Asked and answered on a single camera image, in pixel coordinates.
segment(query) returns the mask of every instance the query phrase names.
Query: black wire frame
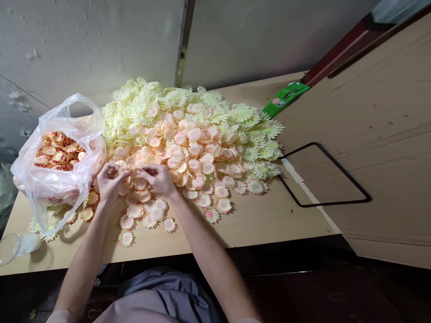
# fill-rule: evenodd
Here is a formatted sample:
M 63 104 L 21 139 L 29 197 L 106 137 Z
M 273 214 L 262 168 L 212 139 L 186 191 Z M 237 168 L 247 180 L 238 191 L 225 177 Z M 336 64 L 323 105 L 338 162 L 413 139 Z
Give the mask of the black wire frame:
M 326 157 L 329 158 L 329 160 L 337 166 L 337 168 L 350 180 L 350 182 L 364 195 L 364 199 L 362 200 L 351 200 L 351 201 L 338 201 L 338 202 L 325 202 L 325 203 L 311 203 L 311 204 L 301 204 L 299 200 L 296 198 L 295 194 L 292 192 L 292 190 L 289 188 L 289 186 L 286 184 L 284 179 L 281 177 L 281 175 L 278 176 L 278 178 L 283 183 L 284 187 L 287 189 L 287 191 L 290 193 L 296 204 L 298 204 L 300 207 L 308 208 L 308 207 L 315 207 L 315 206 L 326 206 L 326 205 L 343 205 L 343 204 L 356 204 L 356 203 L 367 203 L 372 200 L 371 195 L 368 194 L 368 192 L 334 159 L 334 157 L 331 156 L 331 154 L 320 144 L 317 142 L 311 142 L 309 144 L 306 144 L 305 146 L 302 146 L 282 157 L 279 159 L 286 158 L 288 156 L 293 155 L 294 153 L 297 153 L 298 151 L 301 151 L 303 149 L 306 149 L 311 146 L 317 146 L 320 151 L 322 151 Z

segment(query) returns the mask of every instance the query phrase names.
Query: metal frame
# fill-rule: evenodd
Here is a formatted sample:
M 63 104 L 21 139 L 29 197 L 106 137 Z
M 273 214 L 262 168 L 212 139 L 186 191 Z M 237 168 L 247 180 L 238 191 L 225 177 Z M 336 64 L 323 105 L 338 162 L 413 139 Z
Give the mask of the metal frame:
M 343 204 L 356 204 L 356 203 L 367 203 L 370 202 L 372 200 L 370 194 L 368 194 L 368 192 L 338 163 L 338 161 L 336 161 L 334 159 L 334 157 L 331 156 L 331 154 L 329 154 L 329 152 L 323 148 L 323 146 L 317 142 L 311 142 L 305 146 L 302 146 L 301 148 L 298 148 L 297 150 L 294 150 L 293 152 L 290 152 L 282 157 L 280 157 L 279 159 L 283 159 L 286 158 L 288 156 L 293 155 L 294 153 L 297 153 L 298 151 L 301 151 L 303 149 L 306 149 L 310 146 L 317 146 L 320 151 L 322 151 L 328 158 L 329 160 L 335 165 L 337 166 L 337 168 L 350 180 L 350 182 L 364 195 L 364 199 L 362 200 L 352 200 L 352 201 L 338 201 L 338 202 L 325 202 L 325 203 L 316 203 L 316 204 L 301 204 L 298 199 L 296 198 L 296 196 L 293 194 L 292 190 L 289 188 L 289 186 L 286 184 L 286 182 L 284 181 L 284 179 L 279 175 L 278 178 L 281 180 L 281 182 L 283 183 L 284 187 L 287 189 L 287 191 L 290 193 L 290 195 L 292 196 L 292 198 L 294 199 L 294 201 L 296 202 L 296 204 L 298 204 L 300 207 L 303 208 L 308 208 L 308 207 L 314 207 L 314 206 L 326 206 L 326 205 L 343 205 Z
M 189 46 L 190 30 L 192 28 L 195 2 L 196 0 L 184 1 L 183 21 L 181 24 L 180 48 L 178 51 L 178 61 L 176 64 L 175 87 L 181 87 L 181 83 L 183 81 L 185 58 L 187 55 L 187 47 Z

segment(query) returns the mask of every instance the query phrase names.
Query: cardboard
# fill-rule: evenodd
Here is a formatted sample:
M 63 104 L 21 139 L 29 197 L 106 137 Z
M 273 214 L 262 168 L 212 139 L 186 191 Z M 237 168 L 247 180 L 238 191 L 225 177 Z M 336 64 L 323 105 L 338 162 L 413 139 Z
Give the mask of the cardboard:
M 279 140 L 287 151 L 323 144 L 372 196 L 325 207 L 355 252 L 424 268 L 431 268 L 430 26 L 428 14 L 276 117 L 286 125 Z M 327 161 L 290 162 L 318 200 L 343 192 Z

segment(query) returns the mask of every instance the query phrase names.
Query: hand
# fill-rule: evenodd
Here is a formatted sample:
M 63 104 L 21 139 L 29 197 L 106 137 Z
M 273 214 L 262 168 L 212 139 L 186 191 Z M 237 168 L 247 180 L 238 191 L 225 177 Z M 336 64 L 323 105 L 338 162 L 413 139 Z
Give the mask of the hand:
M 138 170 L 138 175 L 146 179 L 157 193 L 167 198 L 177 192 L 165 165 L 144 164 L 142 170 Z
M 118 172 L 119 166 L 112 162 L 108 162 L 103 166 L 99 175 L 97 175 L 101 202 L 111 201 L 114 203 L 117 199 L 121 182 L 130 176 L 129 171 L 124 171 L 119 173 L 118 177 L 115 177 Z

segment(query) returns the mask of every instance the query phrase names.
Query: pile of flowers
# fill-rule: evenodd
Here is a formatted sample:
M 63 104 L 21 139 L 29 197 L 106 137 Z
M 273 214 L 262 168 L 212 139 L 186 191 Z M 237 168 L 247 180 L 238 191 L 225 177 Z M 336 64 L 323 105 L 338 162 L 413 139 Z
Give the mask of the pile of flowers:
M 233 210 L 232 191 L 264 194 L 269 181 L 280 174 L 271 161 L 282 155 L 276 137 L 284 126 L 257 108 L 231 105 L 219 92 L 202 87 L 197 92 L 163 88 L 141 78 L 127 81 L 113 96 L 114 101 L 103 108 L 106 160 L 132 173 L 119 189 L 126 210 L 118 223 L 122 246 L 133 244 L 137 222 L 147 228 L 161 224 L 167 232 L 176 229 L 174 219 L 166 217 L 167 202 L 137 174 L 143 164 L 166 165 L 184 197 L 194 200 L 213 224 Z M 90 221 L 98 200 L 94 179 L 88 198 L 69 224 L 79 216 Z M 49 209 L 56 216 L 61 207 Z M 37 229 L 34 223 L 31 229 Z
M 41 147 L 34 160 L 34 166 L 71 171 L 74 164 L 85 157 L 85 150 L 62 131 L 42 135 Z

